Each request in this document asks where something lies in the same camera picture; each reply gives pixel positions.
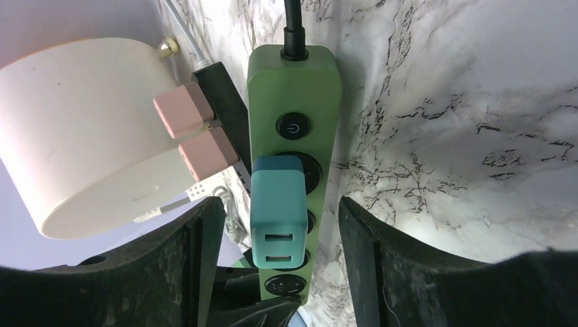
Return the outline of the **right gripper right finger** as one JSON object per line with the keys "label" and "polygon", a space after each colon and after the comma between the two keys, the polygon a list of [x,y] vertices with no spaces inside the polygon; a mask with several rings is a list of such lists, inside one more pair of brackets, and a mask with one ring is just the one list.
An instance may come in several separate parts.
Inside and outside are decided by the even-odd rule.
{"label": "right gripper right finger", "polygon": [[359,326],[576,326],[577,253],[531,251],[488,264],[436,249],[339,201]]}

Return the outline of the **teal USB plug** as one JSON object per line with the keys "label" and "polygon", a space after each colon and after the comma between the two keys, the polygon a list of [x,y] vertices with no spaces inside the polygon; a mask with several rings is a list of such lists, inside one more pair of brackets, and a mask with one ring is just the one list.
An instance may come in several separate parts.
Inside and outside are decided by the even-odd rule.
{"label": "teal USB plug", "polygon": [[305,257],[308,225],[301,160],[293,155],[257,158],[251,188],[254,264],[261,269],[298,268]]}

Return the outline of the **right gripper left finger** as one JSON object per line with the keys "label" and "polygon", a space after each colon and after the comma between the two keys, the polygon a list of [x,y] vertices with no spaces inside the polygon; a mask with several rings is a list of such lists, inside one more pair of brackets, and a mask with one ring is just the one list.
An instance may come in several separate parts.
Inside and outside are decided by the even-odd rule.
{"label": "right gripper left finger", "polygon": [[2,326],[206,326],[219,198],[78,266],[1,269]]}

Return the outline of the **pink USB plug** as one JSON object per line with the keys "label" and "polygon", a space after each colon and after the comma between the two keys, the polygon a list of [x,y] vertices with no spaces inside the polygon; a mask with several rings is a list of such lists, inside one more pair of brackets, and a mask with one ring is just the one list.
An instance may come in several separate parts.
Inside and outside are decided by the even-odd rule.
{"label": "pink USB plug", "polygon": [[173,139],[208,126],[215,113],[197,82],[189,82],[153,98],[155,109]]}
{"label": "pink USB plug", "polygon": [[179,152],[198,182],[239,161],[239,156],[222,127],[209,129],[180,143]]}

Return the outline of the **black strip with pink plugs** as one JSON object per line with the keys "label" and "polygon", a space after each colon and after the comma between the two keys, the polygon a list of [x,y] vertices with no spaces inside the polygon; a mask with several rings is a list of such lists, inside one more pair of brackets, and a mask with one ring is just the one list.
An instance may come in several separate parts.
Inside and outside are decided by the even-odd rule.
{"label": "black strip with pink plugs", "polygon": [[222,62],[210,64],[192,73],[226,132],[240,162],[234,165],[248,194],[251,193],[252,158],[249,139],[249,117],[227,69]]}

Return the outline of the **cream cylindrical container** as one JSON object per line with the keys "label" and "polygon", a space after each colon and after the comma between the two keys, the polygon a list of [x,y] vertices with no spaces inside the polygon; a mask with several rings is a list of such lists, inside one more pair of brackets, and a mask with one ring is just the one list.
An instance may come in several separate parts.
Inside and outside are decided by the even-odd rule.
{"label": "cream cylindrical container", "polygon": [[1,70],[1,160],[43,236],[109,231],[194,184],[153,105],[176,87],[155,48],[116,37]]}

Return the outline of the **green power strip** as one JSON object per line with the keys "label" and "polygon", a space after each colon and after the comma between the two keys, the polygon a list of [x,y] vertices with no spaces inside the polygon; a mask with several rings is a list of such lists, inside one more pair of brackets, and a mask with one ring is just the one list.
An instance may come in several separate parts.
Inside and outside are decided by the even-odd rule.
{"label": "green power strip", "polygon": [[282,57],[281,45],[257,47],[249,56],[247,99],[252,173],[257,158],[293,155],[303,164],[307,196],[305,257],[293,269],[258,268],[260,296],[309,297],[329,181],[343,84],[333,53],[308,46],[302,61]]}

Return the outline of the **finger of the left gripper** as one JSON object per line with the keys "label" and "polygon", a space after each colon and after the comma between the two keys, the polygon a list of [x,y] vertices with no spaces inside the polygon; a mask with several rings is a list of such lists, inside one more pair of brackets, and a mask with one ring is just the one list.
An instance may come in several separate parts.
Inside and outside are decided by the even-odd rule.
{"label": "finger of the left gripper", "polygon": [[260,299],[257,268],[218,266],[206,326],[208,327],[282,327],[289,324],[301,300],[284,296]]}

